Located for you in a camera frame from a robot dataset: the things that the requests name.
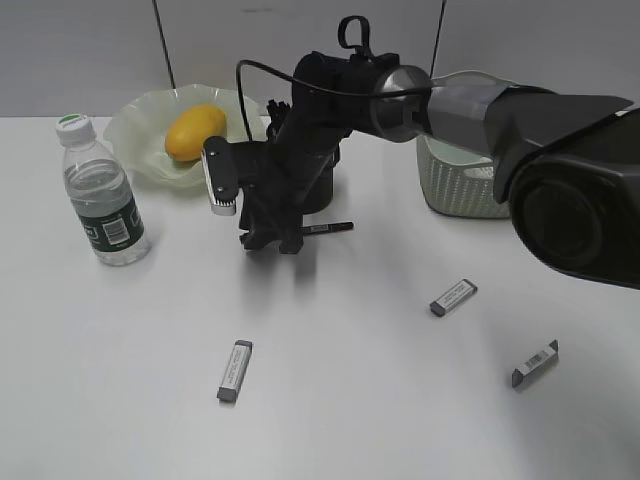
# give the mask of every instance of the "water bottle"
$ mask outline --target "water bottle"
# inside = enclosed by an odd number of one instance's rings
[[[62,117],[56,124],[66,148],[64,184],[95,254],[107,265],[127,265],[144,257],[151,245],[127,175],[96,140],[86,115]]]

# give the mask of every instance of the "barcode label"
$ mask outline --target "barcode label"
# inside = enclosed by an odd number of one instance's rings
[[[104,223],[102,228],[104,229],[104,233],[107,235],[107,240],[111,245],[126,242],[130,238],[127,226],[121,218],[114,220],[113,222]]]
[[[529,361],[525,362],[524,364],[527,367],[529,367],[530,370],[533,370],[537,365],[544,362],[547,358],[549,358],[549,354],[544,350],[542,350],[537,355],[534,355],[533,357],[531,357]]]

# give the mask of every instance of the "mango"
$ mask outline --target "mango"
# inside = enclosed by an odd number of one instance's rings
[[[200,158],[202,144],[214,135],[223,135],[227,116],[214,105],[196,105],[186,110],[171,125],[164,148],[176,162],[191,162]]]

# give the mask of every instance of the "table surface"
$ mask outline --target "table surface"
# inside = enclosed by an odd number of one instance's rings
[[[355,230],[297,256],[247,254],[204,190],[134,178],[153,250],[112,268],[66,198],[53,126],[0,119],[0,478],[640,477],[640,292],[554,272],[509,221],[433,213],[413,142],[345,140],[307,223]],[[477,295],[434,317],[461,278]],[[221,405],[237,339],[254,352]],[[513,391],[553,339],[559,364]]]

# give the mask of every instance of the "black marker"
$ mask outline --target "black marker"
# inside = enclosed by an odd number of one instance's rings
[[[302,235],[322,235],[324,233],[344,232],[353,230],[353,222],[324,223],[322,225],[309,225],[302,227]]]

